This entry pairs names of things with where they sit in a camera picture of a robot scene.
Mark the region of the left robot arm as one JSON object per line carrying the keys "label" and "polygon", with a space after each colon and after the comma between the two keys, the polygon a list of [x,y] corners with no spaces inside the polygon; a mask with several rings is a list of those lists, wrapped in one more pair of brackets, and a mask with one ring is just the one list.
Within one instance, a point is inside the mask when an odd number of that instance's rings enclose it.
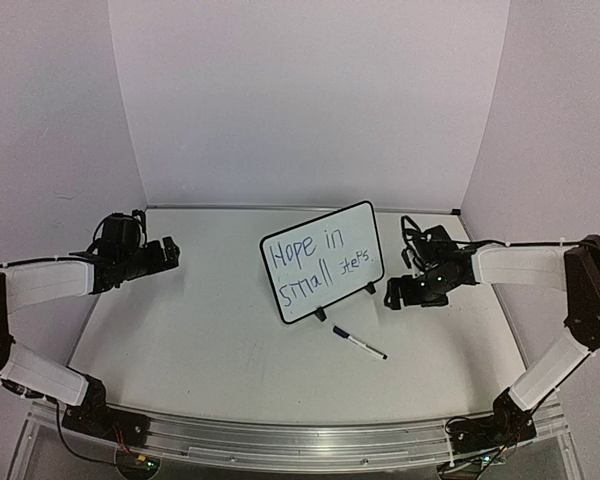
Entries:
{"label": "left robot arm", "polygon": [[38,353],[12,331],[12,319],[47,304],[97,297],[124,284],[176,269],[174,239],[148,236],[146,214],[112,213],[83,250],[0,262],[0,386],[27,400],[59,407],[60,426],[95,438],[142,444],[144,414],[112,406],[104,382]]}

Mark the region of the blue marker cap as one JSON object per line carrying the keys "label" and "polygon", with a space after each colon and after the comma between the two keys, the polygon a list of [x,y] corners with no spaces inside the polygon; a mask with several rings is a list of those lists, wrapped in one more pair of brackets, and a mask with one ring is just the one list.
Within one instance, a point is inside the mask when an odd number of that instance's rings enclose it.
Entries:
{"label": "blue marker cap", "polygon": [[337,336],[339,336],[343,339],[349,338],[349,333],[336,325],[333,326],[332,331],[334,334],[336,334]]}

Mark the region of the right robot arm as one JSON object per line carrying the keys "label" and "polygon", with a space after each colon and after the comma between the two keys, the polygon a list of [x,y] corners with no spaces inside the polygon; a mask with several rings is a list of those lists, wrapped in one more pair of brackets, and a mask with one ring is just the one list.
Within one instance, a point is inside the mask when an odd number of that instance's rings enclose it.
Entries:
{"label": "right robot arm", "polygon": [[600,235],[581,240],[458,241],[436,225],[424,229],[401,219],[401,256],[409,273],[388,280],[384,304],[443,307],[457,289],[491,286],[520,342],[546,328],[555,333],[527,353],[526,370],[494,400],[491,413],[447,421],[446,433],[461,450],[507,447],[535,434],[539,407],[600,349]]}

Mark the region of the white whiteboard with black frame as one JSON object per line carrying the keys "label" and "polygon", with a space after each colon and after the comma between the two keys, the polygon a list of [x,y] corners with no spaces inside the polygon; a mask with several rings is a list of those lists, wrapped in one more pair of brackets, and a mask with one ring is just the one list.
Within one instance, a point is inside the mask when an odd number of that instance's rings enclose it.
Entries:
{"label": "white whiteboard with black frame", "polygon": [[286,325],[315,316],[385,275],[373,204],[360,201],[263,237],[259,250]]}

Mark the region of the white marker pen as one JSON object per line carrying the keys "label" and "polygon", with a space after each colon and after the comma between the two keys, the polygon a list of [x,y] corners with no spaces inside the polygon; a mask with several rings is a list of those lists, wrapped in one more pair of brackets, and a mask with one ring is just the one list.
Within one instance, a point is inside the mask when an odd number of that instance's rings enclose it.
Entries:
{"label": "white marker pen", "polygon": [[387,360],[388,359],[388,356],[384,352],[376,349],[375,347],[372,347],[371,345],[369,345],[369,344],[365,343],[364,341],[362,341],[362,340],[354,337],[351,334],[347,335],[347,340],[349,342],[353,343],[354,345],[358,346],[359,348],[365,350],[366,352],[368,352],[369,354],[373,355],[374,357],[376,357],[378,359],[381,359],[381,360]]}

